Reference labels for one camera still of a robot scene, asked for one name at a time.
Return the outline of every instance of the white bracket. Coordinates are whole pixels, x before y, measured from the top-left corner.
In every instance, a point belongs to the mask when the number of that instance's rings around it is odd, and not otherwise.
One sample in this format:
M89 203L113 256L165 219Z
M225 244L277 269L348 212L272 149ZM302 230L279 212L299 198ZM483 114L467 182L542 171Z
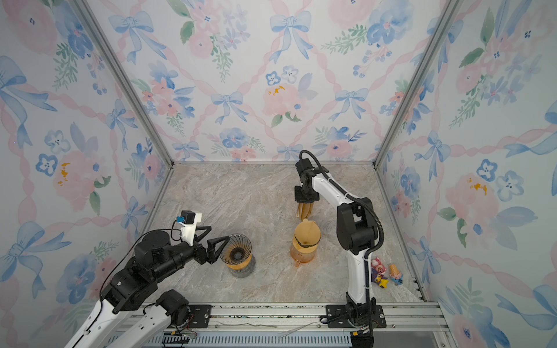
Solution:
M201 213L196 213L196 216L193 218L193 224L184 224L183 222L178 222L182 227L180 227L180 231L182 231L182 241L189 244L189 246L193 246L193 237L196 234L196 226L198 223L201 222Z

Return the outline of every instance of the side wall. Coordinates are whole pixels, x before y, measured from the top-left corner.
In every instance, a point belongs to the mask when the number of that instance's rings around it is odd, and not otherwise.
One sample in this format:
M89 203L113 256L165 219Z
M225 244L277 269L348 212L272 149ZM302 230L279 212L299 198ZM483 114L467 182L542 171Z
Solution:
M0 2L0 346L61 347L167 166L65 1Z
M464 1L380 167L460 347L557 346L556 14Z

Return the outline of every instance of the pink toy figure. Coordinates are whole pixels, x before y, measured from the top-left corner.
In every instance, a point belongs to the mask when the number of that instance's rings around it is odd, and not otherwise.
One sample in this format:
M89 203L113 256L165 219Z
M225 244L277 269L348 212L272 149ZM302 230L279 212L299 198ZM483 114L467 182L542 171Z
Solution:
M376 257L374 260L372 260L372 267L377 271L377 273L379 273L382 277L385 275L385 273L387 272L387 269L385 268L385 266L383 266L383 264L381 263L381 259L379 257Z
M395 285L402 285L402 273L398 270L397 266L394 264L389 266L389 275Z

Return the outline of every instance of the back wall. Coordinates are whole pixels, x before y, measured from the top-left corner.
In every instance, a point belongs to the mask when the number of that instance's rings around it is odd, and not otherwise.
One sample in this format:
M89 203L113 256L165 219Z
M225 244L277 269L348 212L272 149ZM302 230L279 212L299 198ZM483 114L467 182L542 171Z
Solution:
M373 160L444 0L91 1L175 160Z

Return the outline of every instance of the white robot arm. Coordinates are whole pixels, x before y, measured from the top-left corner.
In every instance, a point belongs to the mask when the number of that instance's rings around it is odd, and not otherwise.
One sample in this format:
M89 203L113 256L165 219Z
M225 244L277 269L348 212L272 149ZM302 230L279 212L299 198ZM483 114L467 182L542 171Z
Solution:
M313 158L317 167L309 158L302 158L304 153ZM321 196L336 208L336 236L346 250L348 260L347 312L352 323L367 324L371 322L370 314L375 311L369 286L369 260L372 252L383 245L381 222L373 211L371 201L350 194L328 174L329 171L311 152L300 152L296 170L302 183L294 187L298 203L313 203Z

